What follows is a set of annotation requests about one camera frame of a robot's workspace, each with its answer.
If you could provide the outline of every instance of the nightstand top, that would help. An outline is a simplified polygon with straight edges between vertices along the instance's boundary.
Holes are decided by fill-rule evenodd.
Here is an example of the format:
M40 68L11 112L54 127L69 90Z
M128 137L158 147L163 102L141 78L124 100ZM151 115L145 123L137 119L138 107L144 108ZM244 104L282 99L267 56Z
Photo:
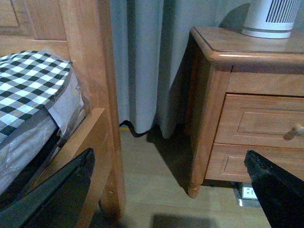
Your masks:
M256 38L208 27L194 27L191 33L211 62L304 67L304 30L292 30L287 39Z

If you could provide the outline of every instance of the wooden nightstand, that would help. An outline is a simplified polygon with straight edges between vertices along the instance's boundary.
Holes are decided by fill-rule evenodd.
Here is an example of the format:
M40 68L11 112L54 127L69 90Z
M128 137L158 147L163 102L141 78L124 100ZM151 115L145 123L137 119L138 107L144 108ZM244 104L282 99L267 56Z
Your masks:
M247 150L304 179L304 32L266 39L198 27L191 34L189 195L204 179L251 182Z

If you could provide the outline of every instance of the checkered fabric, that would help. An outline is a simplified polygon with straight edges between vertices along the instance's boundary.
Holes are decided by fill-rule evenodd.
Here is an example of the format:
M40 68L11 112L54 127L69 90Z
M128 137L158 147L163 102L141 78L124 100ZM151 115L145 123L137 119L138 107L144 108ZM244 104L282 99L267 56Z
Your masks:
M41 51L0 57L0 143L61 91L71 66Z

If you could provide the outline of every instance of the black object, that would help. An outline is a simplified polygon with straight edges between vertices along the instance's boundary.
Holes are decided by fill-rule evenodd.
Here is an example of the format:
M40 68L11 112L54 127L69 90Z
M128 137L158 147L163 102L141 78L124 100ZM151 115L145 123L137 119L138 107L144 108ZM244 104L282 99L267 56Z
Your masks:
M255 151L247 151L244 163L271 227L303 228L304 181Z
M93 149L79 156L0 212L1 228L73 228L90 187Z

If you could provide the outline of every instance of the wooden bed frame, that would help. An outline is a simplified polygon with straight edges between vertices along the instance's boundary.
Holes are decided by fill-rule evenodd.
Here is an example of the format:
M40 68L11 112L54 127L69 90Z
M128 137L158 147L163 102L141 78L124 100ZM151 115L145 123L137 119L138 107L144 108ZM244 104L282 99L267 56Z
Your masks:
M73 62L94 108L35 184L91 147L95 168L77 227L89 227L98 204L119 217L125 192L109 0L2 0L0 56L45 46Z

